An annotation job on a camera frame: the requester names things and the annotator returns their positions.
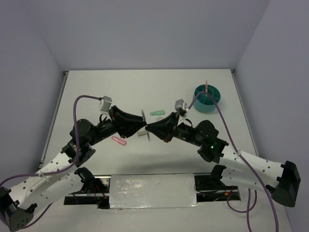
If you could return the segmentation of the grey slim pen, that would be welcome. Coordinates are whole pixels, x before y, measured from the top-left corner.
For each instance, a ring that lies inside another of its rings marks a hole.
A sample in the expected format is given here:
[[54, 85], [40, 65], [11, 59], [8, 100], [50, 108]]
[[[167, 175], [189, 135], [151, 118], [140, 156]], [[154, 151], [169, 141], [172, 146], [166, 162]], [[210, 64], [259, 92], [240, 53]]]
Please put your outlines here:
[[146, 122], [145, 112], [144, 112], [143, 109], [141, 109], [141, 116], [142, 116], [142, 118], [143, 118], [143, 121], [145, 122], [145, 132], [146, 132], [146, 135], [147, 135], [147, 139], [148, 139], [148, 141], [150, 142], [150, 141], [151, 141], [151, 139], [150, 139], [150, 134], [149, 134], [149, 132], [146, 130], [147, 122]]

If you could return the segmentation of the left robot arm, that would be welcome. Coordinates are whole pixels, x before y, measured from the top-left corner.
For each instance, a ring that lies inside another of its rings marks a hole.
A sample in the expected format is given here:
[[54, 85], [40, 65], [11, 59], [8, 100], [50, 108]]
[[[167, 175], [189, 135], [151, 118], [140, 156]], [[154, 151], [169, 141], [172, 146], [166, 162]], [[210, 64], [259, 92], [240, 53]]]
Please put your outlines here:
[[82, 165], [95, 153], [93, 145], [119, 134], [128, 138], [146, 126], [141, 116], [112, 106], [109, 118], [97, 125], [79, 119], [70, 132], [71, 140], [45, 166], [25, 180], [11, 187], [0, 188], [0, 216], [9, 230], [16, 232], [32, 225], [32, 219], [58, 199], [78, 191], [91, 192], [98, 181]]

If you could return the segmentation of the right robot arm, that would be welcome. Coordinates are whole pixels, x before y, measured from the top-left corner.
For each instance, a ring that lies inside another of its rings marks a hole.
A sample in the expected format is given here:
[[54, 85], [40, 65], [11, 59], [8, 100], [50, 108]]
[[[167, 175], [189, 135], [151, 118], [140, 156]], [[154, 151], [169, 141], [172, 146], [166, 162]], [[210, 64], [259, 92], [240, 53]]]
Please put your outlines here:
[[237, 186], [256, 191], [267, 190], [271, 198], [287, 207], [294, 207], [300, 185], [297, 166], [290, 161], [273, 162], [241, 150], [218, 138], [218, 130], [209, 120], [195, 127], [179, 123], [179, 117], [168, 117], [148, 124], [145, 129], [168, 143], [173, 138], [198, 146], [198, 154], [206, 162], [214, 162], [210, 184], [215, 189]]

